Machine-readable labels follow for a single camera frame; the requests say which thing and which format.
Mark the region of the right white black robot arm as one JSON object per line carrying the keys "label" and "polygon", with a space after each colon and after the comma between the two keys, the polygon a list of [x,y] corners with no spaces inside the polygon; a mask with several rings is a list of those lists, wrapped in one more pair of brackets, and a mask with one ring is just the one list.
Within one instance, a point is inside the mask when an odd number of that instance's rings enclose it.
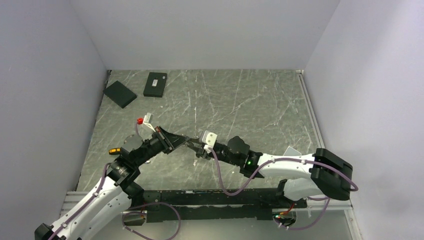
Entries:
{"label": "right white black robot arm", "polygon": [[186,146],[195,151],[198,158],[213,159],[216,168],[220,163],[239,167],[247,181],[233,195],[240,193],[254,178],[281,177],[276,203],[289,207],[294,201],[324,195],[327,199],[347,201],[351,192],[358,191],[352,181],[353,166],[326,148],[302,155],[274,155],[251,150],[239,136],[227,144],[216,141],[210,133],[201,139],[190,139]]}

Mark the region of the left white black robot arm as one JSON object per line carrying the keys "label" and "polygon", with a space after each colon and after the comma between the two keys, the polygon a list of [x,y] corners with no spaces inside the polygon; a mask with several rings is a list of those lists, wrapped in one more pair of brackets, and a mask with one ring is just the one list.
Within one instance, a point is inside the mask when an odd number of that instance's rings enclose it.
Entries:
{"label": "left white black robot arm", "polygon": [[170,154],[190,140],[157,126],[151,138],[128,136],[117,158],[107,163],[97,184],[65,215],[52,224],[41,224],[36,240],[90,240],[118,214],[137,210],[144,203],[144,189],[135,183],[139,167],[159,153]]}

